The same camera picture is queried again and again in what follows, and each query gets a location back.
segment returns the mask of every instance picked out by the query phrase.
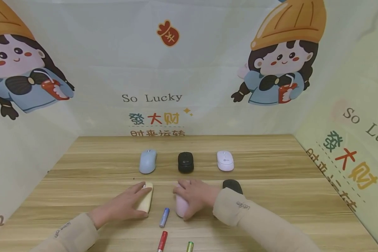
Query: pink mouse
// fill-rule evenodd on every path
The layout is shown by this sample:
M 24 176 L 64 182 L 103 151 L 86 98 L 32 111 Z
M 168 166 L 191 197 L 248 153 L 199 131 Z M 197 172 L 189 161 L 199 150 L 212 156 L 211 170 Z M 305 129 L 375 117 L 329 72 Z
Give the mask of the pink mouse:
M 188 208 L 189 208 L 189 203 L 185 201 L 181 196 L 176 194 L 176 209 L 175 209 L 176 214 L 179 217 L 183 218 Z

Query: beige mouse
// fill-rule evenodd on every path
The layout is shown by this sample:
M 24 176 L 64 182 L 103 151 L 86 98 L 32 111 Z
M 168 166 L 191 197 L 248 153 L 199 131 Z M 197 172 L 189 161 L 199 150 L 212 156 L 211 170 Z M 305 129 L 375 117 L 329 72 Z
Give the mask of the beige mouse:
M 149 182 L 146 182 L 146 184 L 143 186 L 143 189 L 144 188 L 152 188 L 152 190 L 146 194 L 146 196 L 144 196 L 141 201 L 138 201 L 136 203 L 136 210 L 139 210 L 139 211 L 144 211 L 146 213 L 148 213 L 150 211 L 150 207 L 151 207 L 151 200 L 153 198 L 153 191 L 154 191 L 154 187 L 153 187 L 153 184 L 152 183 L 149 183 Z

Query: beige sleeve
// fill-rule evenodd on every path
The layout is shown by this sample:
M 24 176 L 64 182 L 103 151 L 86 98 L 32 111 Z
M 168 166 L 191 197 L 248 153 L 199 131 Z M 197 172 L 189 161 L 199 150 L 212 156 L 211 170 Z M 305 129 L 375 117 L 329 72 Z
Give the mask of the beige sleeve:
M 320 251 L 301 230 L 229 188 L 218 194 L 213 214 L 226 225 L 244 229 L 268 252 Z
M 86 252 L 98 237 L 98 231 L 91 218 L 82 213 L 65 223 L 30 252 Z

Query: computer mouse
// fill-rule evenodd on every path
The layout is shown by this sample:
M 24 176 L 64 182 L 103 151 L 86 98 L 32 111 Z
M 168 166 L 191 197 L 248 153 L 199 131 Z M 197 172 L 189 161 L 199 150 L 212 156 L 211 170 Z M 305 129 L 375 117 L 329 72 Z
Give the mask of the computer mouse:
M 181 173 L 191 173 L 194 170 L 193 155 L 190 152 L 181 152 L 178 155 L 178 170 Z
M 144 211 L 146 213 L 148 213 L 150 211 L 150 207 L 151 207 L 151 200 L 153 198 L 153 192 L 154 192 L 154 186 L 152 183 L 148 183 L 146 182 L 146 184 L 143 186 L 142 189 L 144 188 L 152 188 L 152 190 L 146 194 L 146 196 L 144 196 L 141 201 L 138 201 L 136 203 L 136 210 L 139 210 L 139 211 Z
M 186 213 L 186 210 L 188 210 L 188 208 L 189 208 L 189 203 L 187 201 L 185 201 L 178 194 L 176 194 L 175 200 L 176 200 L 175 212 L 179 217 L 183 218 L 185 213 Z
M 234 158 L 229 151 L 221 150 L 217 152 L 217 166 L 224 172 L 229 172 L 234 169 Z
M 244 194 L 238 181 L 236 180 L 224 180 L 223 189 L 230 188 L 232 191 L 236 191 L 239 194 Z
M 155 160 L 157 159 L 157 151 L 147 149 L 141 153 L 139 171 L 143 174 L 149 174 L 155 170 Z

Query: orange hat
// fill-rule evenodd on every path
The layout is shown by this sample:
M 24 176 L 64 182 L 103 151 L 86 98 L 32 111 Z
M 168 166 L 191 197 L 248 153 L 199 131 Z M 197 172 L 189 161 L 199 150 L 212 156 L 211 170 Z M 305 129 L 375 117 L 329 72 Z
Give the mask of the orange hat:
M 274 8 L 251 43 L 252 51 L 292 40 L 318 43 L 326 26 L 323 0 L 286 0 Z
M 4 34 L 21 35 L 35 40 L 24 22 L 3 0 L 0 0 L 0 35 Z

